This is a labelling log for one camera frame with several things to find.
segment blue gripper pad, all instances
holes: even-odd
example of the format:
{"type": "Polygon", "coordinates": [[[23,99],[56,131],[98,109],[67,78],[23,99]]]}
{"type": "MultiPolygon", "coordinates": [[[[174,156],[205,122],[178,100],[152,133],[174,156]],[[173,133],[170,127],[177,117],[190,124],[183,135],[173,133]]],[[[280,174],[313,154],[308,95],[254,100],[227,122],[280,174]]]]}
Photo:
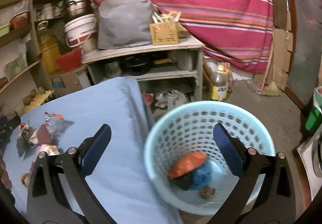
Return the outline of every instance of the blue gripper pad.
{"type": "Polygon", "coordinates": [[[235,148],[234,144],[231,142],[230,138],[232,138],[232,136],[230,136],[221,123],[214,126],[213,136],[214,141],[223,155],[230,171],[233,175],[241,178],[244,175],[244,160],[235,148]]]}
{"type": "Polygon", "coordinates": [[[99,159],[111,141],[111,127],[107,124],[104,124],[93,138],[93,143],[80,160],[80,175],[83,177],[89,176],[93,173],[97,163],[99,162],[99,159]]]}

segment white bucket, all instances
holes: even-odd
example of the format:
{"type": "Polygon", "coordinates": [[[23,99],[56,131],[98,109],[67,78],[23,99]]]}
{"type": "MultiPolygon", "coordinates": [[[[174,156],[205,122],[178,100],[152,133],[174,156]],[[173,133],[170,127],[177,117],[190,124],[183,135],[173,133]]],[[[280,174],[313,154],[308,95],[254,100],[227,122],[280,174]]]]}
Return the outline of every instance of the white bucket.
{"type": "Polygon", "coordinates": [[[75,48],[80,46],[93,33],[97,33],[95,15],[88,14],[68,22],[65,25],[65,33],[67,34],[66,43],[69,47],[75,48]]]}

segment light blue cloth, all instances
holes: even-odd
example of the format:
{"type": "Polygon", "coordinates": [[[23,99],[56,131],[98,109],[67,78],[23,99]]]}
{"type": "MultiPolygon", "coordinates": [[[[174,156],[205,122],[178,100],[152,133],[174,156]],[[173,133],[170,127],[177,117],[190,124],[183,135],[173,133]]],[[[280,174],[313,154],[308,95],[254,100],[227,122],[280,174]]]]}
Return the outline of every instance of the light blue cloth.
{"type": "MultiPolygon", "coordinates": [[[[22,122],[39,128],[45,122],[44,112],[62,114],[73,121],[59,137],[59,148],[65,152],[78,147],[106,123],[112,128],[112,140],[94,173],[86,177],[96,198],[118,224],[179,224],[177,209],[165,203],[154,191],[145,172],[143,148],[152,127],[152,114],[142,97],[138,83],[115,78],[46,103],[22,116],[22,122]]],[[[16,199],[16,208],[26,216],[27,190],[20,176],[28,173],[36,154],[23,160],[18,157],[18,130],[11,136],[4,154],[7,171],[16,199]]],[[[63,188],[74,211],[81,213],[67,180],[63,188]]]]}

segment metal pot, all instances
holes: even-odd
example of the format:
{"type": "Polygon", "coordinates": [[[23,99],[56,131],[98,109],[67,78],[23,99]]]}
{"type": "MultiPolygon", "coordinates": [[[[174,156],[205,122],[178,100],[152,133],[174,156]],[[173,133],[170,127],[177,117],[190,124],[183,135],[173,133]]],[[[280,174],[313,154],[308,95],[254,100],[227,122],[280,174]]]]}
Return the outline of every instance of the metal pot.
{"type": "Polygon", "coordinates": [[[76,18],[93,14],[91,0],[66,0],[65,1],[65,23],[76,18]]]}

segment storage box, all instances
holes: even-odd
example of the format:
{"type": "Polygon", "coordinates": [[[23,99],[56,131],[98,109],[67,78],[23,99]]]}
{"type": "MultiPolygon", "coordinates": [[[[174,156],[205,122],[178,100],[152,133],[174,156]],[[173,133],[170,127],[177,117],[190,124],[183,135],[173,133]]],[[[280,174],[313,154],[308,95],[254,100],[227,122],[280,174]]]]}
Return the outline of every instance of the storage box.
{"type": "Polygon", "coordinates": [[[22,28],[28,25],[28,23],[29,23],[29,11],[25,11],[14,15],[10,21],[11,28],[14,30],[22,28]]]}
{"type": "Polygon", "coordinates": [[[51,77],[52,85],[57,97],[85,89],[91,86],[86,73],[86,65],[71,72],[62,73],[51,77]]]}
{"type": "Polygon", "coordinates": [[[177,22],[154,23],[149,27],[153,45],[179,44],[177,22]]]}

